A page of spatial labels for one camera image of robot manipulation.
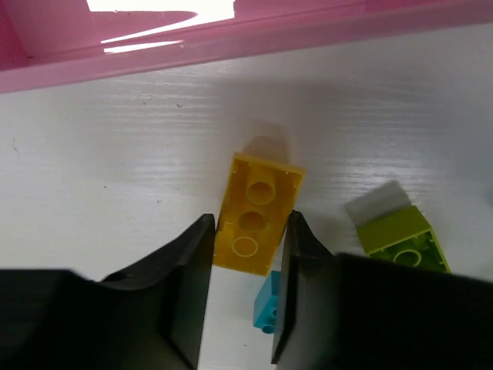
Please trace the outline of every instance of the pink bin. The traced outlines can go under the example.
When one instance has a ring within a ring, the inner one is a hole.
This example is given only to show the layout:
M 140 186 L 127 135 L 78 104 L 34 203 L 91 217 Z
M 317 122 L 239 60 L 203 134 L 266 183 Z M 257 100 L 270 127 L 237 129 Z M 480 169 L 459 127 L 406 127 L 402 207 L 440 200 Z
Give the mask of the pink bin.
M 0 93 L 493 21 L 493 0 L 0 0 Z

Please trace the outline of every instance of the lego stud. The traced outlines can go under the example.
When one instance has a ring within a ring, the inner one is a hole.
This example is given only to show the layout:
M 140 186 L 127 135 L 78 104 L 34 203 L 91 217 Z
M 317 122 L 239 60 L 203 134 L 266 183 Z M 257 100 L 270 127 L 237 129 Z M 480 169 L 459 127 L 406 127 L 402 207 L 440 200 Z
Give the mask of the lego stud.
M 231 249 L 237 256 L 252 257 L 259 250 L 259 244 L 251 237 L 238 237 L 233 240 Z
M 272 333 L 274 333 L 274 326 L 272 326 L 272 325 L 264 325 L 262 327 L 262 332 L 264 334 L 272 334 Z
M 238 219 L 238 225 L 251 233 L 257 233 L 265 229 L 265 219 L 258 212 L 246 212 Z
M 276 181 L 273 171 L 252 165 L 246 182 L 246 197 L 257 206 L 265 206 L 276 197 Z
M 394 256 L 393 262 L 416 267 L 421 263 L 421 253 L 414 249 L 404 249 Z

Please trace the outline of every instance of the lego brick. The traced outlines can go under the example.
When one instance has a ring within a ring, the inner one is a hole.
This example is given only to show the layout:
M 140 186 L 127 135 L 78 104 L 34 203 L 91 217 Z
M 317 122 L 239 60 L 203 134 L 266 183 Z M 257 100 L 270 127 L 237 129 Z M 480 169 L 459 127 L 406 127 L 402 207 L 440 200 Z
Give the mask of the lego brick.
M 431 225 L 416 206 L 358 227 L 357 235 L 365 253 L 372 258 L 450 272 Z
M 253 305 L 253 326 L 265 334 L 273 334 L 277 319 L 280 272 L 271 271 Z
M 219 216 L 214 264 L 266 275 L 305 171 L 235 153 Z
M 282 370 L 492 369 L 492 311 L 493 284 L 332 254 L 293 211 L 272 363 Z

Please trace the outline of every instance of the white wooden surface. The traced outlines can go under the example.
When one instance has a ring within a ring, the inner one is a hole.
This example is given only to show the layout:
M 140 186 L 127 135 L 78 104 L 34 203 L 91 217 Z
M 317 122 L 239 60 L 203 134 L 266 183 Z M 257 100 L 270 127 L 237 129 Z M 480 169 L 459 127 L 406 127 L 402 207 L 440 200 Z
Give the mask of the white wooden surface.
M 331 250 L 361 253 L 344 204 L 398 180 L 452 270 L 493 280 L 492 40 L 486 25 L 0 96 L 0 265 L 101 278 L 217 214 L 233 151 L 282 134 Z M 214 269 L 201 368 L 270 368 L 262 282 Z

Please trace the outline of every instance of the cyan lego piece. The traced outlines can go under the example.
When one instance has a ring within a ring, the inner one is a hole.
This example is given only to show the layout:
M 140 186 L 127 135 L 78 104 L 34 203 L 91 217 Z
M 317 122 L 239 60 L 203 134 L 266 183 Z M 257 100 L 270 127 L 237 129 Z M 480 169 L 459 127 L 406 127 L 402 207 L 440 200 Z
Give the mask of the cyan lego piece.
M 277 318 L 280 272 L 271 271 L 253 305 L 253 326 L 273 334 Z

